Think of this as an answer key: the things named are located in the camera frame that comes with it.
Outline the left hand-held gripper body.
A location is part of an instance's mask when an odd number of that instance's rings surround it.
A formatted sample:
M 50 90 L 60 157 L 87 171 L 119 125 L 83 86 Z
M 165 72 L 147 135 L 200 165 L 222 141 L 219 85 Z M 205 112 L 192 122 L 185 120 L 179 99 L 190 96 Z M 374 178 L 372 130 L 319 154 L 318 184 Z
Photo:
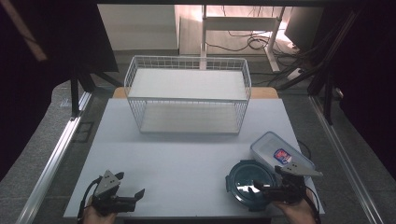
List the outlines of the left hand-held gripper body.
M 117 195 L 119 187 L 120 180 L 115 179 L 114 174 L 106 170 L 92 196 L 92 206 L 102 216 L 134 211 L 135 199 L 119 197 Z

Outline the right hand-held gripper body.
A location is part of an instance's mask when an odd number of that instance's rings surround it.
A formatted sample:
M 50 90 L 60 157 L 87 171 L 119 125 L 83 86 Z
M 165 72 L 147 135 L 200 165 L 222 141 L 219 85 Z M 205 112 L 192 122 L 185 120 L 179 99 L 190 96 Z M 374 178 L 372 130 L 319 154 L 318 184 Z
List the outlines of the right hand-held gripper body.
M 264 188 L 264 197 L 273 202 L 300 202 L 306 195 L 304 179 L 307 176 L 323 176 L 322 172 L 297 162 L 291 162 L 285 166 L 276 165 L 275 172 L 281 176 L 281 185 Z

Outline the dark teal round lid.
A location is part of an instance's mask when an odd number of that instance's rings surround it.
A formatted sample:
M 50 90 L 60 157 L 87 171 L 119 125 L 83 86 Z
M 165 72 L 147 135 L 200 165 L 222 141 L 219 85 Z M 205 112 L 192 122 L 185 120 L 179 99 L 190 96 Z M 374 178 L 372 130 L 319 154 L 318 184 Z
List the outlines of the dark teal round lid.
M 253 202 L 250 200 L 248 187 L 253 188 L 254 191 L 260 191 L 254 188 L 254 180 L 269 184 L 270 187 L 277 186 L 276 177 L 261 163 L 254 160 L 242 160 L 238 162 L 225 177 L 225 180 L 226 190 L 231 192 L 235 199 L 246 206 L 249 211 L 263 211 L 270 203 L 263 195 L 263 202 Z

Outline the clear rectangular container blue lid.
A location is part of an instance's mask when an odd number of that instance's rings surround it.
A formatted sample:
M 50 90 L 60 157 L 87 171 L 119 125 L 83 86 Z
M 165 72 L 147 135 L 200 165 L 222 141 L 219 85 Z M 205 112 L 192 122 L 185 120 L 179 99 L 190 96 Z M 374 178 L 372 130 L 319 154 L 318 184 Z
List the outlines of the clear rectangular container blue lid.
M 283 167 L 293 161 L 315 169 L 315 164 L 311 160 L 274 132 L 267 132 L 253 142 L 250 154 L 276 177 L 280 177 L 275 171 L 276 165 Z

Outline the white wire rack shelf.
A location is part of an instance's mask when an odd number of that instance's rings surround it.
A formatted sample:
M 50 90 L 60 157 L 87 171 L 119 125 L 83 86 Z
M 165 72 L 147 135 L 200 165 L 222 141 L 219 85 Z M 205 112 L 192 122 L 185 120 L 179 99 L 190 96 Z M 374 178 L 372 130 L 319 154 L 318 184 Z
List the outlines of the white wire rack shelf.
M 242 58 L 137 55 L 124 92 L 142 133 L 238 134 L 251 79 Z

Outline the person's right hand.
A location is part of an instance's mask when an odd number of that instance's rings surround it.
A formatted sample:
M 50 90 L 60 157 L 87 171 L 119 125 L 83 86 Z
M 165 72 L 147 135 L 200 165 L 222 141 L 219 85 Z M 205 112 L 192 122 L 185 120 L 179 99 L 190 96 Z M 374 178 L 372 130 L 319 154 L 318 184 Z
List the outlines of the person's right hand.
M 273 205 L 283 212 L 289 224 L 316 224 L 315 212 L 306 200 L 294 204 L 273 202 Z

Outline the person's left hand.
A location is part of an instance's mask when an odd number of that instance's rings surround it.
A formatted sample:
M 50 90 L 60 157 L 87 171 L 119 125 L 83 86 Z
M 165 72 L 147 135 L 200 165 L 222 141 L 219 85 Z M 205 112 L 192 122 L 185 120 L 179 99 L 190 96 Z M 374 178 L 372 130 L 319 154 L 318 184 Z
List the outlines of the person's left hand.
M 92 199 L 89 199 L 84 208 L 82 223 L 83 224 L 114 224 L 117 213 L 111 213 L 107 216 L 102 216 L 92 207 Z

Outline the black metal stand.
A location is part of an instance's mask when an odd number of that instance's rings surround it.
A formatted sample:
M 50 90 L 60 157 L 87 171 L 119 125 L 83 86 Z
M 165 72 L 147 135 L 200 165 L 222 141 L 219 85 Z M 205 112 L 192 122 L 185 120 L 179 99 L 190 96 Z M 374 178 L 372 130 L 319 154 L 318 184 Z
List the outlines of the black metal stand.
M 105 72 L 94 71 L 93 74 L 117 88 L 122 86 L 119 81 L 117 81 L 114 77 L 106 74 Z M 78 86 L 81 86 L 82 89 L 87 93 L 92 93 L 96 88 L 90 73 L 86 71 L 78 71 L 76 69 L 73 69 L 71 71 L 70 88 L 73 119 L 76 118 L 82 111 L 82 109 L 80 108 L 81 103 L 79 102 Z
M 323 105 L 323 116 L 329 125 L 332 125 L 332 72 L 329 71 L 327 74 L 326 85 L 325 85 L 325 96 Z

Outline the white power strip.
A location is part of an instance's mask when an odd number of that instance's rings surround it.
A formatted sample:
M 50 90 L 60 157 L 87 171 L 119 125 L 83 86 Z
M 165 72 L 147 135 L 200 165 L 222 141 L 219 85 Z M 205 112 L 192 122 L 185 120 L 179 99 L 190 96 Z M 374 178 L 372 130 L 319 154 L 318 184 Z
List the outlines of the white power strip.
M 304 70 L 302 68 L 296 68 L 294 71 L 292 71 L 288 76 L 288 80 L 293 80 L 296 77 L 298 77 Z

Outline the white cabinet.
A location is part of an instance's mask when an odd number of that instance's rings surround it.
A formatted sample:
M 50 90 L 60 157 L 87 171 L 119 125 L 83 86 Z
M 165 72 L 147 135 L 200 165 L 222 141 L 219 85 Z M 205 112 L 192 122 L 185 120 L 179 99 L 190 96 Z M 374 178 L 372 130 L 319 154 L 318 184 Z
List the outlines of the white cabinet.
M 99 5 L 114 50 L 178 49 L 179 15 L 173 5 Z

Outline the black monitor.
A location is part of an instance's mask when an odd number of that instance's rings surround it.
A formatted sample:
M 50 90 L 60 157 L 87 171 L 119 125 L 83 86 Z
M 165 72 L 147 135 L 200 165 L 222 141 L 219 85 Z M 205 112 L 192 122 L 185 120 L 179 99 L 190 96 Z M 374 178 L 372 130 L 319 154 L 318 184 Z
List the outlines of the black monitor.
M 285 36 L 300 50 L 312 49 L 322 13 L 322 7 L 294 7 Z

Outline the beige diagonal bar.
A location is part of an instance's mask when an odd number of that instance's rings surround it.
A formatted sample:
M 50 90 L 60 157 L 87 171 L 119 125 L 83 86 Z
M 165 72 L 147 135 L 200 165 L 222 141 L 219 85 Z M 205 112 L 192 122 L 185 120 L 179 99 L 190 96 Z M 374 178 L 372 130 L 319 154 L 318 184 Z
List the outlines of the beige diagonal bar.
M 38 21 L 33 7 L 24 3 L 24 0 L 0 0 L 0 5 L 11 18 L 35 58 L 39 62 L 46 61 L 49 56 L 43 47 L 45 40 L 40 31 L 43 25 Z

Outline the aluminium rail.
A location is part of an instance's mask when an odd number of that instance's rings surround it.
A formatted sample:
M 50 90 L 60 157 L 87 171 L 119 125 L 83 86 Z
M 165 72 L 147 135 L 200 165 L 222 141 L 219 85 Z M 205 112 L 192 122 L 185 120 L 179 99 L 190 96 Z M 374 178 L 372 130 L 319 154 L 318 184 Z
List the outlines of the aluminium rail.
M 65 152 L 70 145 L 71 139 L 80 124 L 82 114 L 86 106 L 91 100 L 92 94 L 84 91 L 80 98 L 78 98 L 78 112 L 67 123 L 60 136 L 55 148 L 49 157 L 46 166 L 44 167 L 40 177 L 38 178 L 35 187 L 32 190 L 25 206 L 16 221 L 16 224 L 33 224 L 35 216 L 44 201 L 50 184 L 55 177 Z
M 368 189 L 363 184 L 361 177 L 359 176 L 355 166 L 353 165 L 351 159 L 348 157 L 346 149 L 342 144 L 338 134 L 336 133 L 334 127 L 327 121 L 323 115 L 324 108 L 321 105 L 318 97 L 309 96 L 308 97 L 311 105 L 313 106 L 318 119 L 326 133 L 332 148 L 343 167 L 344 173 L 358 198 L 361 208 L 366 215 L 368 221 L 371 224 L 384 224 L 383 218 L 380 216 L 377 206 L 369 193 Z

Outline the white desk frame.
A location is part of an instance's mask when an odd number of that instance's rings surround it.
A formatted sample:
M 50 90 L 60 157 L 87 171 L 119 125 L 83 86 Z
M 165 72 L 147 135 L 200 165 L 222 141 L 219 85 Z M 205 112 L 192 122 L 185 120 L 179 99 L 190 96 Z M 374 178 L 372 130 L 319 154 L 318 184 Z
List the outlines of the white desk frame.
M 202 42 L 200 56 L 206 56 L 206 32 L 207 31 L 266 31 L 270 32 L 268 44 L 264 47 L 267 60 L 274 73 L 279 73 L 280 69 L 274 55 L 274 44 L 282 22 L 285 7 L 275 18 L 252 18 L 252 17 L 208 17 L 206 15 L 206 5 L 202 5 Z

